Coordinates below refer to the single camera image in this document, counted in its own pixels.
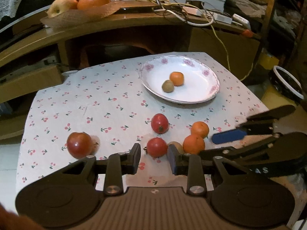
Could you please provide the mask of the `brown kiwi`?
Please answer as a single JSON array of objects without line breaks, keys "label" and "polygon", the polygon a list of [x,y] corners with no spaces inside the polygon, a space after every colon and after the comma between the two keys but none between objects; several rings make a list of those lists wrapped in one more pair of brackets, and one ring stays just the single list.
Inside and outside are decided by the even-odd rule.
[{"label": "brown kiwi", "polygon": [[180,154],[184,154],[183,146],[180,143],[176,141],[171,141],[168,143],[168,146],[170,145],[174,145]]},{"label": "brown kiwi", "polygon": [[171,80],[166,80],[162,84],[162,90],[166,93],[171,93],[174,91],[174,83]]}]

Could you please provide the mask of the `white floral ceramic plate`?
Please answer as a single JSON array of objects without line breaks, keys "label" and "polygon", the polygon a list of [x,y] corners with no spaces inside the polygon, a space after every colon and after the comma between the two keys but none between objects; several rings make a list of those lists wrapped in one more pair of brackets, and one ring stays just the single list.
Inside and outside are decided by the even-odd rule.
[{"label": "white floral ceramic plate", "polygon": [[142,64],[138,74],[148,91],[179,104],[207,102],[220,89],[219,78],[212,68],[184,56],[155,57]]}]

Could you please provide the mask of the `cherry print tablecloth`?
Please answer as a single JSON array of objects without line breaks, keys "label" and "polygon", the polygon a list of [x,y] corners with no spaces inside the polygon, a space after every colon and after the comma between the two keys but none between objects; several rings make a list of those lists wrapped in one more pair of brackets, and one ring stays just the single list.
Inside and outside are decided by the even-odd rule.
[{"label": "cherry print tablecloth", "polygon": [[[202,104],[178,105],[151,94],[141,83],[142,64],[160,56],[147,56],[89,67],[68,74],[62,85],[37,92],[20,146],[16,190],[76,161],[66,149],[72,132],[86,132],[98,142],[96,158],[104,160],[128,152],[134,143],[145,147],[157,136],[150,126],[156,113],[164,114],[170,129],[161,137],[182,142],[192,123],[206,122],[209,136],[232,129],[266,106],[239,79],[206,53],[187,53],[210,67],[220,80],[216,98]],[[171,174],[167,158],[154,160],[142,150],[137,174],[124,176],[127,186],[186,188],[186,177]]]}]

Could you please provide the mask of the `yellow apple on tray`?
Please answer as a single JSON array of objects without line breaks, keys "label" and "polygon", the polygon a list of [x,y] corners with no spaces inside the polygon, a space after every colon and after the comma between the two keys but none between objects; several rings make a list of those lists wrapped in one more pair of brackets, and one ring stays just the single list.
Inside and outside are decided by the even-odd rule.
[{"label": "yellow apple on tray", "polygon": [[55,0],[47,11],[47,15],[52,18],[68,10],[77,9],[77,4],[77,0]]}]

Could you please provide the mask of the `large orange tangerine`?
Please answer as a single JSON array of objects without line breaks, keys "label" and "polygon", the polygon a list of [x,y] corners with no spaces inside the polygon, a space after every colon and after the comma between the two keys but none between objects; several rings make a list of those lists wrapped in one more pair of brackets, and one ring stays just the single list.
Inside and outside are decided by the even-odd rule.
[{"label": "large orange tangerine", "polygon": [[201,136],[191,134],[184,139],[183,150],[185,153],[198,155],[205,150],[205,141]]}]

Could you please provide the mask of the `brown kiwi front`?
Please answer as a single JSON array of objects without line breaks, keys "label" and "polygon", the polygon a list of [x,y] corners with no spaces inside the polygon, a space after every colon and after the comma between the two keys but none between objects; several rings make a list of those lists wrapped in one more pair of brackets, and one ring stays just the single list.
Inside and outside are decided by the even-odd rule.
[{"label": "brown kiwi front", "polygon": [[174,91],[174,83],[171,80],[166,80],[162,84],[162,90],[166,93],[171,93]]}]

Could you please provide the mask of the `white power adapter box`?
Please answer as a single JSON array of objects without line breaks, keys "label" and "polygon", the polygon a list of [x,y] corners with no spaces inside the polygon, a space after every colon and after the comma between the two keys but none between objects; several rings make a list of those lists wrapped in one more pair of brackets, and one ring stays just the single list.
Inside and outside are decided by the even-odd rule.
[{"label": "white power adapter box", "polygon": [[213,17],[215,21],[224,22],[227,24],[233,23],[242,26],[245,29],[251,30],[250,22],[237,14],[233,14],[232,17],[228,17],[214,12]]}]

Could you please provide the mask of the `curved wooden tv stand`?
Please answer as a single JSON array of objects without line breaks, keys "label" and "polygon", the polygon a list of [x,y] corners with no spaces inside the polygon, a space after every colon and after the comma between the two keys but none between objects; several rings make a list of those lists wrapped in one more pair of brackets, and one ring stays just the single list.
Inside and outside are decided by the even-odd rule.
[{"label": "curved wooden tv stand", "polygon": [[[160,53],[204,52],[242,78],[257,58],[260,38],[242,36],[235,25],[215,22],[198,28],[174,16],[155,14],[148,7],[125,7],[100,21],[67,28],[40,28],[1,50],[1,102],[12,113],[1,116],[1,139],[24,133],[34,95],[52,96],[37,102],[62,117],[77,110],[95,115],[111,107],[102,69],[119,69],[126,59]],[[89,77],[85,69],[98,66]]]}]

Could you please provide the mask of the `large dark red tomato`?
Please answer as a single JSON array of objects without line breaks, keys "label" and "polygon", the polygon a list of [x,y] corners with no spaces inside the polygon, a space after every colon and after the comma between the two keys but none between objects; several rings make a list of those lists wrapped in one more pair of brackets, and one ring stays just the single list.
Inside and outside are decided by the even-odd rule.
[{"label": "large dark red tomato", "polygon": [[67,149],[76,159],[82,159],[94,151],[92,138],[85,132],[73,132],[67,138]]}]

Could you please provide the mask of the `glass fruit tray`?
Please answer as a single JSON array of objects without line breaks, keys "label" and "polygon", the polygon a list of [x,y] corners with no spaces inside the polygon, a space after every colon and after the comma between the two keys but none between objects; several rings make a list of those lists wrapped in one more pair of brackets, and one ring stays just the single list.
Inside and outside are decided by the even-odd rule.
[{"label": "glass fruit tray", "polygon": [[67,28],[87,22],[100,21],[114,14],[121,9],[121,7],[122,2],[112,2],[87,10],[72,9],[52,18],[44,17],[41,19],[41,23],[51,28]]}]

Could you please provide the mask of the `small red object on shelf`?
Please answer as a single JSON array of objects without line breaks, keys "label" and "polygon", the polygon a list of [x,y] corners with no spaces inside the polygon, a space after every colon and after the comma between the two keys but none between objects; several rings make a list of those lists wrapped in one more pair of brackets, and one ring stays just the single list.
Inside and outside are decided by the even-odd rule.
[{"label": "small red object on shelf", "polygon": [[253,32],[248,29],[244,30],[241,35],[247,38],[253,38]]}]

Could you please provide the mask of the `white rimmed bucket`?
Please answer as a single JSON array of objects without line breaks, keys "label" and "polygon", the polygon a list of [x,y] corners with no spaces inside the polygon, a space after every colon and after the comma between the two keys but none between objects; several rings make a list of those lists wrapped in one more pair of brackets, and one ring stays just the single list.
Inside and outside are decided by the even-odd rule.
[{"label": "white rimmed bucket", "polygon": [[304,98],[300,82],[290,72],[278,65],[272,69],[270,82],[288,99],[299,103]]}]

